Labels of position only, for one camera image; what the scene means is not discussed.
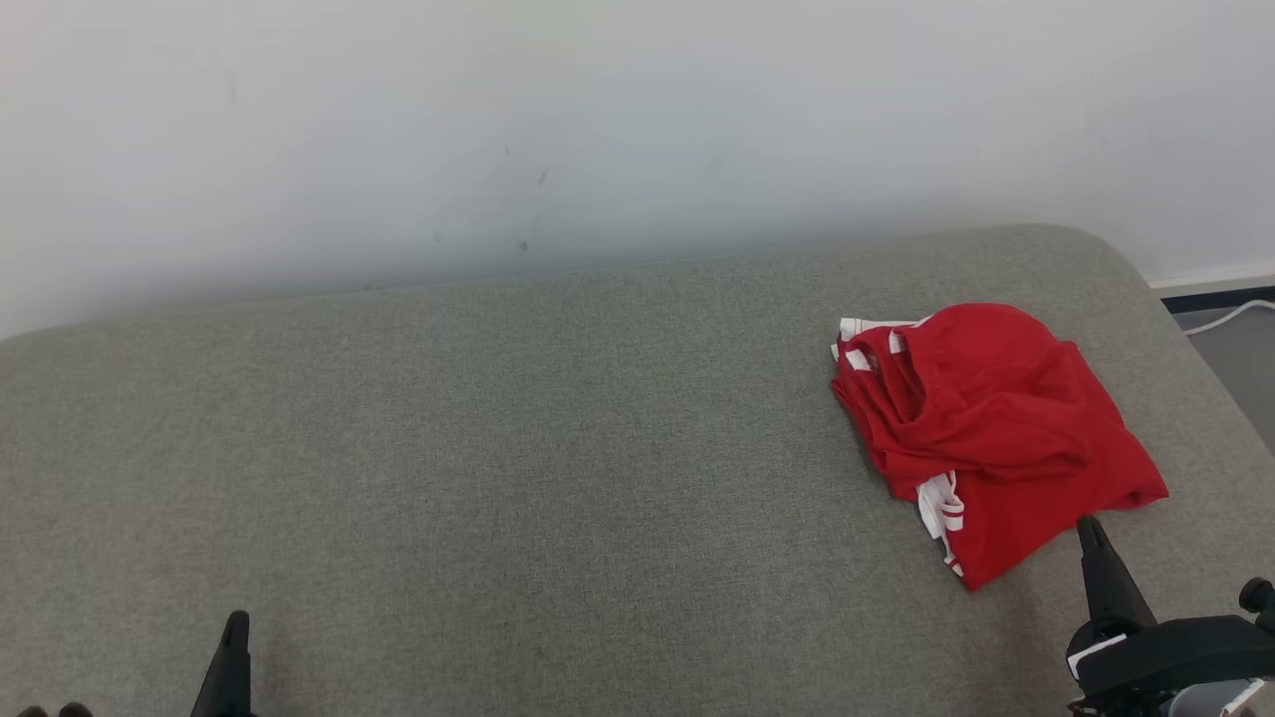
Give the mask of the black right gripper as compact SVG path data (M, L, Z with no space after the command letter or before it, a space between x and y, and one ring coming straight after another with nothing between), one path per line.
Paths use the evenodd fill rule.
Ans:
M1272 623L1237 615L1156 621L1102 521L1076 526L1089 620L1066 649L1070 711L1162 711L1184 690L1272 677Z

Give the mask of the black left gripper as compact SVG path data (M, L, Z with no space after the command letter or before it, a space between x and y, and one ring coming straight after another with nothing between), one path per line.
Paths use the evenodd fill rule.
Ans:
M191 709L193 717L255 716L249 652L250 615L245 609L229 612ZM50 717L41 706L28 706L17 717ZM93 717L79 702L69 702L56 717Z

